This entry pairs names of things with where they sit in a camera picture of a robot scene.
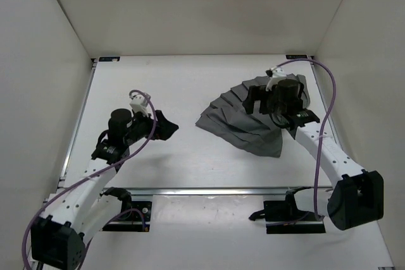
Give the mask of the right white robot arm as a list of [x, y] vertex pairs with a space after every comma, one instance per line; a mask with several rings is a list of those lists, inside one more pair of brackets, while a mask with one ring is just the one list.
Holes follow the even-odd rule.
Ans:
[[324, 132], [319, 117], [303, 105], [304, 84], [283, 79], [272, 85], [249, 87], [242, 103], [246, 113], [267, 114], [274, 124], [314, 157], [318, 169], [330, 180], [331, 191], [315, 186], [300, 187], [285, 194], [284, 214], [297, 221], [306, 212], [328, 217], [336, 228], [348, 230], [383, 218], [383, 178], [377, 171], [367, 171], [353, 161]]

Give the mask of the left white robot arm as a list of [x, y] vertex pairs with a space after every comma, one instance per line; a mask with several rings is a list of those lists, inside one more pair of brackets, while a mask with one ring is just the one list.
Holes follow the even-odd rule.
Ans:
[[129, 191], [106, 185], [118, 174], [139, 140], [168, 140], [178, 125], [160, 110], [116, 109], [103, 131], [82, 179], [61, 193], [61, 202], [46, 207], [30, 227], [33, 259], [56, 269], [79, 269], [95, 234], [109, 222], [136, 212]]

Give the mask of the grey pleated skirt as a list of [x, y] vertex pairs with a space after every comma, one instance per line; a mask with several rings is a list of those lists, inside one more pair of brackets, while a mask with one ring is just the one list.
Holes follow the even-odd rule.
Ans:
[[267, 82], [268, 77], [262, 76], [231, 87], [210, 102], [196, 126], [255, 156], [279, 158], [283, 147], [281, 129], [269, 116], [259, 113], [258, 103], [253, 114], [247, 114], [242, 106], [250, 86]]

